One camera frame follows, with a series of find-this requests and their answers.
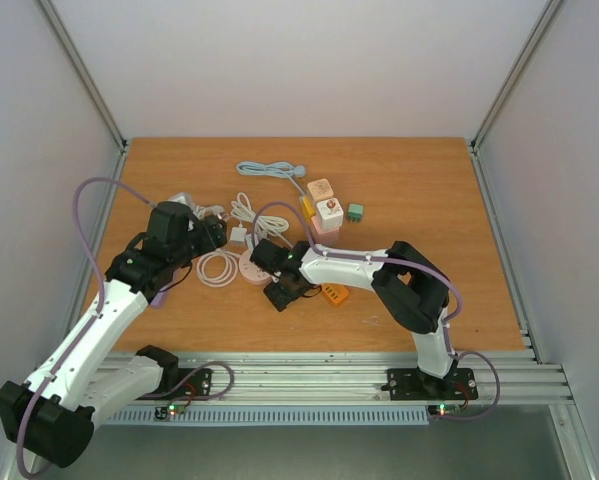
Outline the tan cube adapter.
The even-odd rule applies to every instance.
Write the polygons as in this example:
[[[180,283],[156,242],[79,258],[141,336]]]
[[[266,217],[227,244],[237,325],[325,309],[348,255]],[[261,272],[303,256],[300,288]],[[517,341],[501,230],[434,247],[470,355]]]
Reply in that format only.
[[[326,178],[310,181],[307,184],[307,194],[312,204],[334,197],[334,190]]]

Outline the yellow cube socket adapter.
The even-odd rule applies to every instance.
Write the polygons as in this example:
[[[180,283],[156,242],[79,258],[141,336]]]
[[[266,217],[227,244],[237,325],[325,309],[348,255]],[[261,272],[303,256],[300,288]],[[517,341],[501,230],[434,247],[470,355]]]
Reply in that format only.
[[[302,195],[299,198],[299,204],[302,215],[308,226],[312,224],[312,218],[315,216],[315,210],[307,195]]]

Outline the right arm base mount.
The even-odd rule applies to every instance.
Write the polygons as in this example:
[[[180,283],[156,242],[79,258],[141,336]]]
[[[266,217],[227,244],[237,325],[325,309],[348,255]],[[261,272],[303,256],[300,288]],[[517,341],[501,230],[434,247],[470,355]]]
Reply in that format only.
[[[474,372],[469,368],[454,368],[443,379],[420,371],[418,368],[388,369],[387,380],[381,386],[392,401],[459,401],[477,400]]]

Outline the pink cube adapter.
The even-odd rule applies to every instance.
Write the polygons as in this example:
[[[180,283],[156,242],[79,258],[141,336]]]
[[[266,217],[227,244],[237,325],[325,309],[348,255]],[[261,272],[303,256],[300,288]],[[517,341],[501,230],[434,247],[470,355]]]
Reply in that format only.
[[[340,229],[334,228],[324,230],[317,219],[313,216],[310,220],[310,230],[314,242],[326,247],[334,247],[339,240]]]

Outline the green cube adapter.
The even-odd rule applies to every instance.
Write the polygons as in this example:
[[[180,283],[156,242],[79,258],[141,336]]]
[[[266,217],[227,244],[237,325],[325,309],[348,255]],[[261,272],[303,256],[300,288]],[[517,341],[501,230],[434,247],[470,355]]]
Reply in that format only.
[[[363,219],[364,207],[361,204],[350,203],[346,212],[346,219],[349,222],[358,223]]]

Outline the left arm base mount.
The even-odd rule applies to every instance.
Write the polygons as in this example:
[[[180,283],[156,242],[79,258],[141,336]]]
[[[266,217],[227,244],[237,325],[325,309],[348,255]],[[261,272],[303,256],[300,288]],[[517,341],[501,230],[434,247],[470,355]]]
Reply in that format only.
[[[212,375],[212,369],[208,367],[194,374],[192,369],[180,369],[175,381],[176,389],[168,395],[168,399],[205,399],[211,393]]]

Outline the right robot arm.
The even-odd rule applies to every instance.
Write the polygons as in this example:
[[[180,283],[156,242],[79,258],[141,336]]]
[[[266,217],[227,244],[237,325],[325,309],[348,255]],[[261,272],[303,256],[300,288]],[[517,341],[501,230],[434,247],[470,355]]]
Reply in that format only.
[[[450,282],[412,245],[397,241],[388,249],[354,251],[299,241],[288,249],[262,239],[250,262],[271,275],[264,294],[279,312],[317,286],[374,292],[412,334],[422,394],[440,398],[454,387],[456,361],[446,330]]]

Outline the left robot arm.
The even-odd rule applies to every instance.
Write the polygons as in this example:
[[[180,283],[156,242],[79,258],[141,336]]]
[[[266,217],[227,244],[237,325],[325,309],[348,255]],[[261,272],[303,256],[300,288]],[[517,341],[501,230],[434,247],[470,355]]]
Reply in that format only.
[[[0,388],[1,423],[20,452],[66,468],[111,415],[134,400],[168,398],[182,388],[178,357],[152,345],[107,377],[93,376],[127,327],[173,285],[176,271],[226,244],[226,230],[219,216],[198,218],[182,203],[153,208],[146,231],[114,258],[102,293],[60,346],[25,381]]]

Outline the blue power strip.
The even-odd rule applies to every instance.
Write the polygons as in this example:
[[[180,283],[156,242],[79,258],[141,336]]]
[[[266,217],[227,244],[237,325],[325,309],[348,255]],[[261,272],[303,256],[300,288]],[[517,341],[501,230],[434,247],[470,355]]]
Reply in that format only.
[[[242,176],[273,177],[289,180],[301,196],[306,194],[297,178],[303,178],[306,173],[304,165],[294,165],[286,161],[264,164],[255,161],[241,161],[236,165],[237,172]]]

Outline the white cube socket adapter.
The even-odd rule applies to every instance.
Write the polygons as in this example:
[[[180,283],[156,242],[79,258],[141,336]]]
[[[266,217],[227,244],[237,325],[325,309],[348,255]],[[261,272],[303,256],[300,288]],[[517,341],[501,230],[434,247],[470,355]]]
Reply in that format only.
[[[319,201],[315,205],[315,213],[323,231],[339,229],[344,220],[344,210],[337,198]]]

